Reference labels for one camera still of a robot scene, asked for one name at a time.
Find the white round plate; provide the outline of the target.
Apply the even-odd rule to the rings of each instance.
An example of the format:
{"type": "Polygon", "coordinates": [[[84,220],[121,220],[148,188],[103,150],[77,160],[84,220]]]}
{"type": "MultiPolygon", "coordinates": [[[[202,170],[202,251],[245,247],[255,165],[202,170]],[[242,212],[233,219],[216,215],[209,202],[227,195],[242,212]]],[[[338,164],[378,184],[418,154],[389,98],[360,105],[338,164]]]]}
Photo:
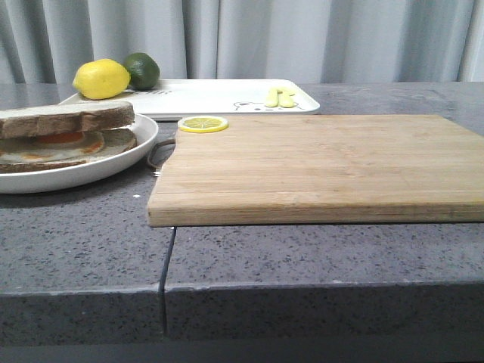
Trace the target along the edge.
{"type": "Polygon", "coordinates": [[[130,125],[138,145],[121,154],[99,161],[36,172],[1,174],[3,194],[29,194],[73,188],[96,182],[129,168],[143,158],[154,146],[158,124],[150,117],[137,114],[130,125]]]}

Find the white bread slice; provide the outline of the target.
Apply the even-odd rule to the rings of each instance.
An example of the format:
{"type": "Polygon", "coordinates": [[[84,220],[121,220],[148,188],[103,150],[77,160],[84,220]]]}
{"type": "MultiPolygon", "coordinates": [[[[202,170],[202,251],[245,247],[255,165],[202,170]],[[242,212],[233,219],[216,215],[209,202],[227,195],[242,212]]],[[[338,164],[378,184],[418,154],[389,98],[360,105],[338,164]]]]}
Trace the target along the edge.
{"type": "Polygon", "coordinates": [[[116,129],[132,124],[128,101],[58,104],[3,110],[1,139],[116,129]]]}

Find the white bear tray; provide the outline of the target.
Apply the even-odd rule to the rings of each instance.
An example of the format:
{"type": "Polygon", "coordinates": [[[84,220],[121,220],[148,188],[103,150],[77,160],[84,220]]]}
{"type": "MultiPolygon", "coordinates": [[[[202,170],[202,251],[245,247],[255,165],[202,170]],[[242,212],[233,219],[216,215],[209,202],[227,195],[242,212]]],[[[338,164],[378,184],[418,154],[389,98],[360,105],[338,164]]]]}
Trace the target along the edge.
{"type": "Polygon", "coordinates": [[[316,114],[320,104],[286,79],[164,79],[146,92],[126,90],[110,99],[128,101],[136,113],[156,121],[192,115],[238,113],[316,114]],[[272,88],[291,91],[294,107],[266,107],[272,88]]]}

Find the bottom bread slice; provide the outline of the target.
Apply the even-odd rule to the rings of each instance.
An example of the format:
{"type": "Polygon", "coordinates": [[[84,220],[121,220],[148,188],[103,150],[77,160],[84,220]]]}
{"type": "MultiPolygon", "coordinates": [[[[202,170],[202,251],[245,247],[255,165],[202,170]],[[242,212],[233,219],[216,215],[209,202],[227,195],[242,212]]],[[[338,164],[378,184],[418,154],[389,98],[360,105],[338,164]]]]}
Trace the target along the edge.
{"type": "MultiPolygon", "coordinates": [[[[107,157],[112,157],[121,154],[125,151],[131,150],[137,146],[137,138],[135,134],[126,128],[121,129],[108,129],[101,131],[104,136],[104,148],[95,154],[85,155],[84,157],[70,158],[66,160],[57,160],[41,163],[2,163],[2,173],[15,173],[15,172],[35,172],[48,169],[58,169],[68,166],[76,166],[84,163],[90,163],[98,161],[107,157]]],[[[24,138],[39,138],[45,143],[64,143],[70,141],[76,141],[81,138],[82,132],[69,132],[58,135],[45,135],[35,137],[24,138]]]]}

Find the lemon slice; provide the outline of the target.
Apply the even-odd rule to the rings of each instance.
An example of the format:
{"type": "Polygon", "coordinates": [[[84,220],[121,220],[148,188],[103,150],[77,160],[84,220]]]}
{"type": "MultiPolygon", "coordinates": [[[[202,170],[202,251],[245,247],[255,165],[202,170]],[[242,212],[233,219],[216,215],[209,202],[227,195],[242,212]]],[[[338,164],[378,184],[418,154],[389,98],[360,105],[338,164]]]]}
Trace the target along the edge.
{"type": "Polygon", "coordinates": [[[228,128],[229,122],[220,116],[190,116],[178,121],[178,128],[184,132],[210,133],[228,128]]]}

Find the yellow plastic fork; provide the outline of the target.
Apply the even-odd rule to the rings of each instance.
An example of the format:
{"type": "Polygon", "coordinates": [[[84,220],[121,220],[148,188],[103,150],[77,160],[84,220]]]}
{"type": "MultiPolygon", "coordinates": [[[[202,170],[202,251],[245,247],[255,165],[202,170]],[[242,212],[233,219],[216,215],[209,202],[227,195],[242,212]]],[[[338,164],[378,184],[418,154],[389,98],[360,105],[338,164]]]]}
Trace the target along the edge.
{"type": "Polygon", "coordinates": [[[264,105],[266,107],[277,107],[279,105],[279,93],[278,87],[271,87],[265,97],[264,105]]]}

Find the wooden cutting board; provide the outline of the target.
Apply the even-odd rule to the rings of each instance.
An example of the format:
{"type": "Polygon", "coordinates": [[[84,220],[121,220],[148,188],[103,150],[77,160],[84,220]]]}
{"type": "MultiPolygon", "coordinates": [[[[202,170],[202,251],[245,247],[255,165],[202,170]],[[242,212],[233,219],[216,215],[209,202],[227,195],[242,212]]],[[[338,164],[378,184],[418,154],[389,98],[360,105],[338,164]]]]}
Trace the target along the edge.
{"type": "Polygon", "coordinates": [[[232,116],[178,131],[154,227],[480,222],[483,138],[435,115],[232,116]]]}

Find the green lime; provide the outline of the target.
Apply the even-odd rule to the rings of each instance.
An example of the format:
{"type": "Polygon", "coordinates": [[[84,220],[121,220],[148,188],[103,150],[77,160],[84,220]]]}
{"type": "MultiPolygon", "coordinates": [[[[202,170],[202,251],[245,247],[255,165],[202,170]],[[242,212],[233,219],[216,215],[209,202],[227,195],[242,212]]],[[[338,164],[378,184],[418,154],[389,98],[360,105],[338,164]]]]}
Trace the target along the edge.
{"type": "Polygon", "coordinates": [[[160,78],[160,68],[156,61],[146,53],[130,54],[123,61],[123,66],[130,74],[130,86],[139,91],[155,87],[160,78]]]}

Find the yellow lemon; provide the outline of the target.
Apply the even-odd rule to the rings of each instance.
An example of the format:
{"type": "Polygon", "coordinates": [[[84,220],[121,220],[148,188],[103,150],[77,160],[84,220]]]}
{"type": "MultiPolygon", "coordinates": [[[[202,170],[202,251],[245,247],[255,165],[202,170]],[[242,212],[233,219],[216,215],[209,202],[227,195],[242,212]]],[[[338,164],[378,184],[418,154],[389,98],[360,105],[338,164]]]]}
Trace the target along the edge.
{"type": "Polygon", "coordinates": [[[100,59],[85,63],[76,71],[73,87],[86,98],[102,100],[122,93],[130,78],[122,64],[112,59],[100,59]]]}

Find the fried egg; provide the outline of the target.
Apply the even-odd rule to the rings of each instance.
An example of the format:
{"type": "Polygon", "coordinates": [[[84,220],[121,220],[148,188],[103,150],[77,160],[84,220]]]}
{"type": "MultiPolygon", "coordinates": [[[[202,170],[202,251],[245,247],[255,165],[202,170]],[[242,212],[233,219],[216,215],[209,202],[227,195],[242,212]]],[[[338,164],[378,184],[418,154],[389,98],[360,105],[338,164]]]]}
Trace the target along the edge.
{"type": "Polygon", "coordinates": [[[1,140],[2,163],[41,163],[95,154],[104,148],[101,132],[82,132],[81,138],[64,143],[45,143],[39,138],[1,140]]]}

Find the grey curtain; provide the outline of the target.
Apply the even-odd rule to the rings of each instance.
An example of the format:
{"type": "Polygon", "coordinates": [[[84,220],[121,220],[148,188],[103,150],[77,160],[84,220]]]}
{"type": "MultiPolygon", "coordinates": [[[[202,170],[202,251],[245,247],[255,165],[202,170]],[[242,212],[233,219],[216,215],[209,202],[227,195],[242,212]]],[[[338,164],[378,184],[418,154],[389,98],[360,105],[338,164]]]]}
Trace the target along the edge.
{"type": "Polygon", "coordinates": [[[3,1],[1,81],[149,54],[165,79],[480,82],[481,1],[3,1]]]}

